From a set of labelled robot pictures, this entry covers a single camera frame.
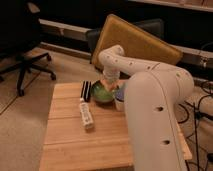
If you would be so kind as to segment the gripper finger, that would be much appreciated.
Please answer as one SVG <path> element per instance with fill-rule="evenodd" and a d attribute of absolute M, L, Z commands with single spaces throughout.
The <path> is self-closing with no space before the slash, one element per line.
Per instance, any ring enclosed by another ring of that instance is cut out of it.
<path fill-rule="evenodd" d="M 105 80 L 101 80 L 101 83 L 104 86 L 104 88 L 107 89 L 107 84 L 106 84 Z"/>
<path fill-rule="evenodd" d="M 115 85 L 114 87 L 113 87 L 113 91 L 118 91 L 120 89 L 120 86 L 119 85 Z"/>

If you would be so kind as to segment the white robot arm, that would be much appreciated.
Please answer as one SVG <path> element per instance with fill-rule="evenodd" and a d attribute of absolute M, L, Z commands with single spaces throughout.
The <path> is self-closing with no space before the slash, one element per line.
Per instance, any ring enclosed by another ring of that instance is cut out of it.
<path fill-rule="evenodd" d="M 187 171 L 174 106 L 193 92 L 192 75 L 164 62 L 127 57 L 119 45 L 101 51 L 98 58 L 107 82 L 121 73 L 129 76 L 124 112 L 134 170 Z"/>

